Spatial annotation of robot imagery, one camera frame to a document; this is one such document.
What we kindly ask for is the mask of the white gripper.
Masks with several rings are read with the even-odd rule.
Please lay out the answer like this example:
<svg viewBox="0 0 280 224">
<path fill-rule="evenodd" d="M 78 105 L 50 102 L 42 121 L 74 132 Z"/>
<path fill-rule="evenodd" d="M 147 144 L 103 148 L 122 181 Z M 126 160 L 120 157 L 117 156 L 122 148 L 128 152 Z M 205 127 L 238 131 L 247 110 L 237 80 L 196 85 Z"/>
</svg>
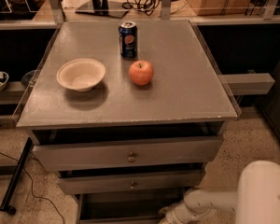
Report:
<svg viewBox="0 0 280 224">
<path fill-rule="evenodd" d="M 164 206 L 158 213 L 165 216 L 168 224 L 188 224 L 197 217 L 198 206 L 193 203 L 179 202 Z"/>
</svg>

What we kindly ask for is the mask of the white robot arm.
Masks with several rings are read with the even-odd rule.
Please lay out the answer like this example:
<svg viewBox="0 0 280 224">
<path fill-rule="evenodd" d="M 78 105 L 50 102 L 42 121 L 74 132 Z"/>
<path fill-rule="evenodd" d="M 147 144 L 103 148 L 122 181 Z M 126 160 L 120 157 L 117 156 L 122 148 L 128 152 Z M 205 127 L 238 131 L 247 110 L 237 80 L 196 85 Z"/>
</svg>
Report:
<svg viewBox="0 0 280 224">
<path fill-rule="evenodd" d="M 241 173 L 236 191 L 190 189 L 165 209 L 160 224 L 190 224 L 216 210 L 235 214 L 235 224 L 280 224 L 280 165 L 253 161 Z"/>
</svg>

